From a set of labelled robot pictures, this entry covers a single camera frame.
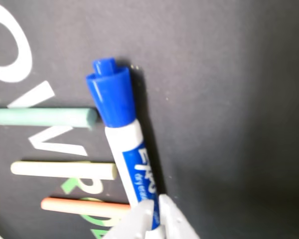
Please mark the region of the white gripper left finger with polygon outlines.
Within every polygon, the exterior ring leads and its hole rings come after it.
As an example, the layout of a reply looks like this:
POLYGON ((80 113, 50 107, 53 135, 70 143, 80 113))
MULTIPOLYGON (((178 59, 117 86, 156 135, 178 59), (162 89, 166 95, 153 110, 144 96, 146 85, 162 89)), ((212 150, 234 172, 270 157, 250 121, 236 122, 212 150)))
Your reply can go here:
POLYGON ((104 239, 144 239, 146 232, 152 229, 153 200, 144 200, 131 209, 121 221, 112 227, 104 239))

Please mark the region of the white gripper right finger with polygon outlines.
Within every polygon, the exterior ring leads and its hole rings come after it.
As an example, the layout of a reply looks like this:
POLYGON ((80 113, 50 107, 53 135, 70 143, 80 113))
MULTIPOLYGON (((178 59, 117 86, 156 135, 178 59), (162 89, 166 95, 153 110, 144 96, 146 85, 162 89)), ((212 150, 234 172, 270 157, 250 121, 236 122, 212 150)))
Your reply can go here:
POLYGON ((200 239, 182 211, 166 194, 159 196, 159 212, 165 239, 200 239))

